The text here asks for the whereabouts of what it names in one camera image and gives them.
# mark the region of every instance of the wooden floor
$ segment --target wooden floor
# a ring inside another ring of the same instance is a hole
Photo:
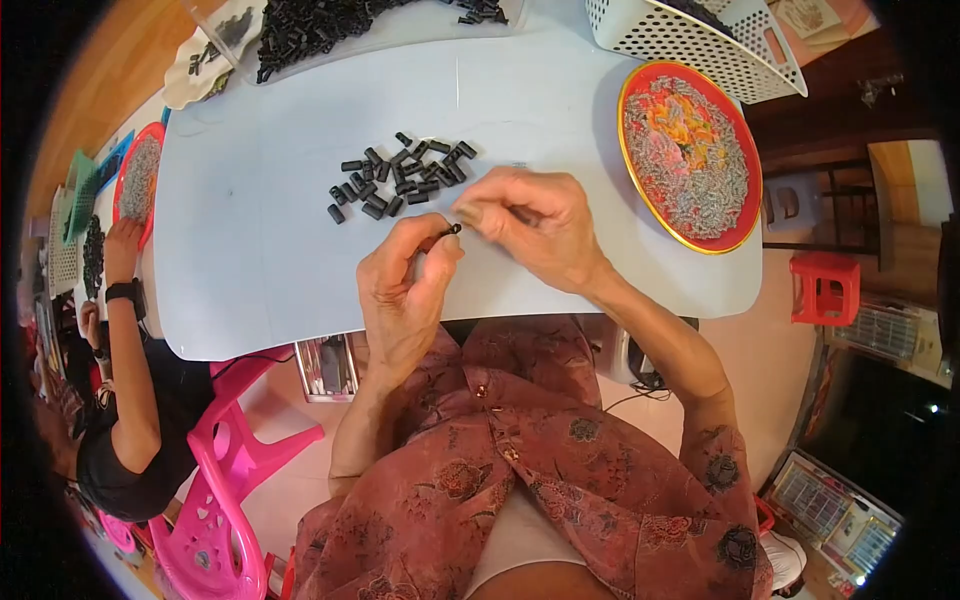
[[[60,82],[30,179],[27,218],[50,213],[78,148],[94,156],[163,87],[177,48],[195,28],[180,0],[114,3]]]

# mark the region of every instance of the red plastic stool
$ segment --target red plastic stool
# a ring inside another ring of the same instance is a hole
[[[839,254],[810,252],[790,259],[790,273],[800,277],[802,294],[802,306],[790,316],[791,323],[841,327],[853,323],[860,308],[860,263]],[[840,296],[830,289],[831,281],[843,287]]]

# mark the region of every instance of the black shirt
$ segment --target black shirt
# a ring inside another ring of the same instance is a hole
[[[144,342],[154,382],[160,422],[160,451],[142,473],[120,464],[110,429],[117,422],[116,396],[89,414],[86,433],[77,453],[77,482],[81,493],[105,513],[126,521],[144,521],[160,515],[197,461],[186,442],[213,400],[209,363],[179,359],[162,340]]]

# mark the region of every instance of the green basket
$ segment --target green basket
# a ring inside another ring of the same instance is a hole
[[[67,201],[71,206],[69,221],[64,223],[63,228],[64,244],[77,239],[90,224],[93,202],[97,199],[97,182],[96,165],[93,160],[84,156],[83,151],[78,150],[70,162],[64,185]]]

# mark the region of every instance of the fingernail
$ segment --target fingernail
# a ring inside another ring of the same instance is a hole
[[[483,211],[472,204],[463,204],[457,208],[457,216],[464,225],[475,228],[483,220]]]

